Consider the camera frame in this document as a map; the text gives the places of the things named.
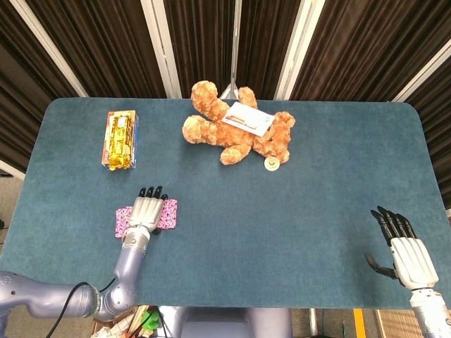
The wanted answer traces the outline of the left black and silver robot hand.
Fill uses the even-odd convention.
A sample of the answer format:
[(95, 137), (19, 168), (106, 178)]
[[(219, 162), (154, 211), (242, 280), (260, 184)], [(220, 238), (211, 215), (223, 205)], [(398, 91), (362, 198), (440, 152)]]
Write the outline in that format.
[(158, 226), (164, 201), (168, 198), (166, 194), (162, 194), (162, 190), (162, 186), (141, 188), (130, 214), (129, 225), (131, 227), (143, 226), (151, 234), (159, 235), (161, 233)]

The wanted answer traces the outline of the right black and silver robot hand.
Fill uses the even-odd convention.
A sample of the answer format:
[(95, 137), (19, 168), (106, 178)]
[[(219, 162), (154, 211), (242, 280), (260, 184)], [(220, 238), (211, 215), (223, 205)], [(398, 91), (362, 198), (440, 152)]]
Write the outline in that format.
[(385, 242), (390, 249), (393, 267), (383, 267), (370, 254), (364, 254), (371, 269), (398, 280), (408, 290), (432, 289), (439, 281), (435, 266), (424, 242), (419, 239), (410, 221), (399, 213), (381, 206), (371, 211), (377, 220)]

